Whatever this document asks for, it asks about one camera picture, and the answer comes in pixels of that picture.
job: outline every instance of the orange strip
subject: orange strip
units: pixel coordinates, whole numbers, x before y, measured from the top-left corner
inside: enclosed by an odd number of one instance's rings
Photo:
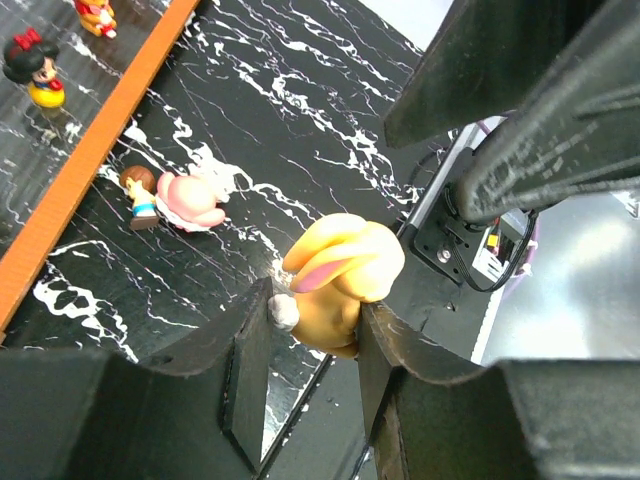
[[[47,255],[71,220],[200,0],[173,0],[29,221],[0,260],[0,343]]]

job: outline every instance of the wire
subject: wire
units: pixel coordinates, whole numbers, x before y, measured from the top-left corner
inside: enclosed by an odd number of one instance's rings
[[[455,207],[453,206],[453,203],[451,202],[450,190],[448,188],[444,191],[444,199],[451,213],[458,216],[457,210],[455,209]],[[471,276],[471,273],[469,273],[469,269],[464,263],[464,259],[462,258],[462,254],[458,249],[458,245],[455,241],[455,238],[452,239],[453,241],[451,244],[451,254],[458,266],[458,269],[460,270],[460,274],[462,275],[462,278],[467,283],[467,285],[469,285],[473,290],[477,292],[482,292],[482,293],[495,292],[496,290],[500,290],[509,281],[509,279],[513,277],[513,274],[518,268],[518,264],[520,263],[520,260],[522,259],[523,255],[527,251],[527,246],[529,245],[529,241],[531,240],[531,236],[533,235],[536,223],[538,221],[538,212],[536,212],[535,210],[532,210],[529,212],[528,217],[529,218],[527,221],[527,228],[524,232],[522,239],[518,243],[513,255],[509,259],[508,267],[505,269],[504,272],[502,272],[502,275],[500,275],[498,280],[488,288],[482,288],[473,279],[473,277]]]
[[[487,127],[487,124],[484,123],[484,120],[478,120],[476,122],[476,125],[480,127],[480,130],[482,130],[482,133],[484,133],[485,135],[489,135],[491,133],[491,129]]]
[[[411,175],[409,175],[409,179],[407,180],[406,186],[415,188],[418,175],[420,175],[421,172],[429,172],[429,170],[426,170],[424,167],[429,161],[433,160],[434,158],[436,159],[438,158],[438,151],[437,150],[428,151],[425,154],[425,156],[420,159],[420,161],[416,164],[416,166],[413,167],[413,170],[411,171]],[[407,215],[411,213],[411,209],[415,206],[416,203],[417,202],[407,202],[407,209],[406,209]],[[406,217],[403,217],[402,215],[398,216],[396,218],[396,221],[392,225],[391,230],[397,233],[397,231],[400,229],[400,227],[406,220],[407,220]]]

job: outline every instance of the small figurine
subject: small figurine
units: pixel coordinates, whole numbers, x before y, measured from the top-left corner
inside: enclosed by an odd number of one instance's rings
[[[96,37],[115,38],[117,23],[109,0],[74,0],[80,24]]]
[[[217,208],[219,192],[205,175],[165,172],[158,179],[156,206],[176,227],[187,232],[203,232],[220,225],[224,211]]]
[[[153,188],[156,179],[145,167],[134,165],[120,174],[120,185],[127,189],[129,198],[133,200],[133,218],[129,226],[131,230],[143,230],[155,227],[160,218],[156,213],[156,200]]]
[[[276,327],[330,355],[358,354],[361,303],[383,300],[404,267],[404,251],[384,225],[347,213],[315,222],[289,250],[292,297],[269,300]]]
[[[57,108],[64,103],[64,86],[56,78],[55,61],[60,48],[43,40],[33,28],[16,35],[4,47],[4,75],[14,83],[27,85],[36,105]]]

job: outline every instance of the yellow dress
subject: yellow dress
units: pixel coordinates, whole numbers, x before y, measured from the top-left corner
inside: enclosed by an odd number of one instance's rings
[[[27,91],[33,103],[44,108],[57,108],[64,103],[64,89],[51,90],[49,88],[36,87],[33,83],[30,83]]]

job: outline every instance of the yellow bunny plush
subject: yellow bunny plush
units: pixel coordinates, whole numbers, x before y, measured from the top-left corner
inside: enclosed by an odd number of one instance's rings
[[[404,267],[404,252],[384,225],[336,213],[316,221],[284,258],[295,293],[269,306],[278,328],[331,355],[358,354],[360,305],[383,300]]]

